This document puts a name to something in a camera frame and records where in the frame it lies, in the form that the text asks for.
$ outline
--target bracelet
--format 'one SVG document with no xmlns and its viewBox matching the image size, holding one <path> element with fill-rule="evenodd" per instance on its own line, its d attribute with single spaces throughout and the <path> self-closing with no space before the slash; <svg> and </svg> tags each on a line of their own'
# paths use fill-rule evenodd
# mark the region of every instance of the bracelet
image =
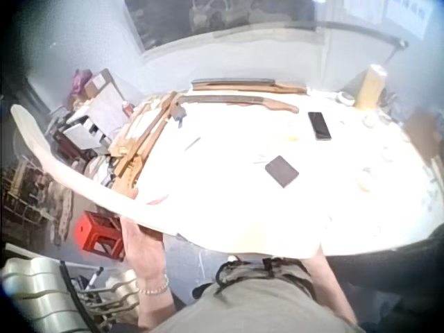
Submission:
<svg viewBox="0 0 444 333">
<path fill-rule="evenodd" d="M 151 289 L 151 290 L 140 289 L 137 286 L 137 282 L 136 282 L 137 292 L 138 293 L 142 293 L 144 295 L 152 295 L 152 296 L 160 295 L 161 293 L 164 293 L 168 289 L 168 286 L 169 286 L 169 278 L 168 278 L 168 276 L 165 274 L 164 277 L 165 277 L 164 285 L 159 287 L 159 288 L 157 288 L 157 289 Z"/>
</svg>

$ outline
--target wrist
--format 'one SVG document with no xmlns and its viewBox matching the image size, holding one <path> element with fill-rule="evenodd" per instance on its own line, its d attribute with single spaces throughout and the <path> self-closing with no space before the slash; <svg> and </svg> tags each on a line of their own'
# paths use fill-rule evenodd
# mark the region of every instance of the wrist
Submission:
<svg viewBox="0 0 444 333">
<path fill-rule="evenodd" d="M 155 290 L 165 285 L 167 279 L 165 274 L 157 274 L 152 277 L 138 277 L 136 279 L 137 288 L 141 290 Z"/>
</svg>

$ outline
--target hand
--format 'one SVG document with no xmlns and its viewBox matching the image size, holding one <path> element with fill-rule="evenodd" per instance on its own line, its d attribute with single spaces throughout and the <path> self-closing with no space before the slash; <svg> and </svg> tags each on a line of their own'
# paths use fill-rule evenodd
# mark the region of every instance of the hand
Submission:
<svg viewBox="0 0 444 333">
<path fill-rule="evenodd" d="M 138 193 L 137 189 L 133 189 L 129 197 L 135 199 Z M 136 273 L 139 288 L 162 286 L 165 272 L 163 234 L 142 227 L 126 217 L 121 217 L 120 223 L 126 259 Z"/>
</svg>

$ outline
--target box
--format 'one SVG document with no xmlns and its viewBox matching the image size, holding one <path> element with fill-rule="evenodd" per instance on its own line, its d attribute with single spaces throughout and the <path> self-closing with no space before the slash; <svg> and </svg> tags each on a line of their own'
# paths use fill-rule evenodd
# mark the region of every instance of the box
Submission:
<svg viewBox="0 0 444 333">
<path fill-rule="evenodd" d="M 99 92 L 102 91 L 102 89 L 108 84 L 112 83 L 116 90 L 121 95 L 121 92 L 117 88 L 117 86 L 114 83 L 114 79 L 111 76 L 110 71 L 105 68 L 101 70 L 99 73 L 92 76 L 91 80 L 89 80 L 85 85 L 85 93 L 89 99 L 94 98 L 99 94 Z"/>
</svg>

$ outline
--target paper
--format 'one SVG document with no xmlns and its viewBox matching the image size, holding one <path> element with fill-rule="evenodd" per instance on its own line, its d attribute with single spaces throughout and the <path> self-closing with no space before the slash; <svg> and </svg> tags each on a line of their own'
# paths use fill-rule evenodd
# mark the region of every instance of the paper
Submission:
<svg viewBox="0 0 444 333">
<path fill-rule="evenodd" d="M 384 0 L 344 0 L 344 8 L 349 15 L 373 24 L 381 24 Z"/>
<path fill-rule="evenodd" d="M 430 0 L 388 0 L 386 17 L 422 39 L 433 7 Z"/>
<path fill-rule="evenodd" d="M 96 86 L 97 90 L 100 90 L 106 84 L 106 81 L 103 78 L 102 74 L 99 74 L 98 76 L 93 78 L 92 82 Z"/>
</svg>

